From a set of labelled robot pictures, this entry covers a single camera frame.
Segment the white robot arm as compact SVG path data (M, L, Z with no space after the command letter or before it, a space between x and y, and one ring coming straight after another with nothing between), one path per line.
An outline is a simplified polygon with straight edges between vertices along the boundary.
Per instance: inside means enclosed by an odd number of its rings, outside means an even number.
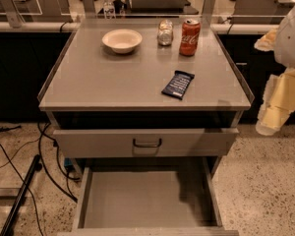
M269 76L258 114L256 131L272 136L295 111L295 6L276 29L257 40L255 48L272 51L275 61L286 68L279 76Z

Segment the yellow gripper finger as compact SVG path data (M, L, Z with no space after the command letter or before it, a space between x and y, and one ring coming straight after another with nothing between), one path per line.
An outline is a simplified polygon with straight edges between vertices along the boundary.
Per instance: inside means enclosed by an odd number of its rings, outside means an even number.
M272 51L275 46L277 29L271 29L265 35L263 35L260 39L258 39L254 45L254 47L260 51Z
M295 68L271 75L265 84L256 131L263 136L278 132L295 111Z

